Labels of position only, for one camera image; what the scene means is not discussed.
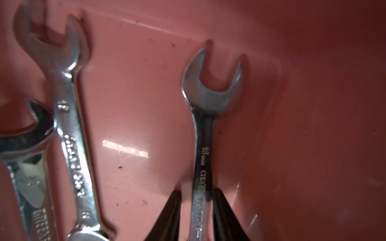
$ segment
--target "combination wrench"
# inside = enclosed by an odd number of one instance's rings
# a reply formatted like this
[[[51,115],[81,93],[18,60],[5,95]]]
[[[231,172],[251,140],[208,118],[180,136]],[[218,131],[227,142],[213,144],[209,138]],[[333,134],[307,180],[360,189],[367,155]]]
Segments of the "combination wrench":
[[[189,241],[206,241],[208,239],[208,219],[213,188],[210,157],[215,117],[235,104],[244,77],[239,59],[231,76],[232,83],[226,91],[216,92],[206,88],[200,81],[200,75],[207,50],[206,45],[188,63],[181,83],[181,91],[191,110],[196,132]]]
[[[36,124],[23,133],[0,136],[0,159],[8,168],[27,240],[57,241],[46,166],[54,118],[37,102],[27,104]]]
[[[39,65],[52,84],[55,125],[75,200],[78,223],[68,235],[69,241],[112,241],[115,234],[101,221],[91,165],[83,136],[76,79],[87,62],[89,50],[79,21],[67,18],[65,43],[48,44],[31,32],[31,3],[24,0],[14,17],[14,34],[20,46]]]

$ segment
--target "open-end wrench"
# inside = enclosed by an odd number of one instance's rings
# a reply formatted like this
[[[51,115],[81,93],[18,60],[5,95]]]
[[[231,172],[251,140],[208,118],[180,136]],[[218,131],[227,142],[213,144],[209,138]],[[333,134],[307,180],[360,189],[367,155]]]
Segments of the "open-end wrench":
[[[182,94],[190,107],[196,131],[192,212],[189,241],[206,241],[210,201],[212,198],[212,130],[215,117],[237,100],[243,81],[243,69],[238,60],[232,73],[232,83],[224,92],[206,88],[200,81],[207,46],[201,48],[187,65],[181,84]]]
[[[28,241],[57,241],[54,209],[46,169],[47,141],[54,118],[27,100],[36,125],[17,135],[0,136],[0,159],[8,168]]]
[[[67,18],[65,43],[44,43],[30,32],[30,3],[23,1],[14,18],[14,34],[20,46],[37,62],[52,84],[55,124],[61,138],[74,194],[78,223],[69,241],[111,241],[114,233],[101,221],[95,185],[83,137],[81,111],[76,89],[77,75],[87,62],[86,35],[79,21]]]

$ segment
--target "wrench handle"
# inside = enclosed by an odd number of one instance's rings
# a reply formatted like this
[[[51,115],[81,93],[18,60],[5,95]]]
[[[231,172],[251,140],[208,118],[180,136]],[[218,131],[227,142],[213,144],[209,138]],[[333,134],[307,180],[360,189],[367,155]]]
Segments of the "wrench handle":
[[[45,151],[4,158],[14,186],[27,241],[57,241]]]
[[[210,157],[215,121],[213,115],[207,115],[194,107],[192,115],[196,131],[196,152],[189,240],[206,241],[213,188]]]
[[[54,117],[74,195],[78,225],[99,230],[101,220],[93,173],[83,139],[75,76],[62,73],[54,78]]]

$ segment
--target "pink plastic surface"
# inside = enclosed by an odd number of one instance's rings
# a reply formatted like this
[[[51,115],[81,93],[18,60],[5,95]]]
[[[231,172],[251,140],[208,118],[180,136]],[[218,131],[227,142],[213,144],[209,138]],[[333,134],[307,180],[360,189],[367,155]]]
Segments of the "pink plastic surface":
[[[24,97],[51,106],[41,71],[14,39],[17,5],[0,3],[2,131],[32,123]],[[377,0],[49,1],[53,31],[62,33],[72,13],[88,34],[91,58],[79,89],[101,212],[116,241],[143,240],[174,188],[183,193],[179,239],[188,238],[194,127],[180,81],[208,39],[215,78],[207,86],[223,86],[239,55],[247,63],[238,105],[216,122],[212,165],[214,185],[251,240],[385,240],[385,7]],[[65,240],[74,202],[57,136],[51,147]],[[25,240],[3,165],[0,177],[0,240]]]

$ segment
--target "wrench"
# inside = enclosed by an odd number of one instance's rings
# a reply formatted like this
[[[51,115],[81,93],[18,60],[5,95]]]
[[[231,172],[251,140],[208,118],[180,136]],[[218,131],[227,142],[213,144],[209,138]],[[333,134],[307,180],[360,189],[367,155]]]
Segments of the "wrench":
[[[208,239],[208,219],[212,199],[212,131],[215,117],[232,107],[241,90],[244,72],[240,59],[232,74],[232,83],[225,92],[212,91],[200,81],[208,46],[201,48],[187,65],[182,77],[181,91],[188,104],[196,132],[190,241]]]
[[[46,149],[52,114],[26,101],[36,125],[15,136],[0,136],[0,158],[8,168],[28,241],[57,241],[55,214],[46,178]]]
[[[76,89],[77,75],[89,57],[86,35],[79,21],[70,15],[65,43],[62,46],[44,43],[30,32],[30,9],[30,2],[21,3],[14,17],[13,29],[20,46],[52,84],[55,124],[66,159],[78,221],[68,240],[112,241],[115,235],[102,223],[99,214]]]

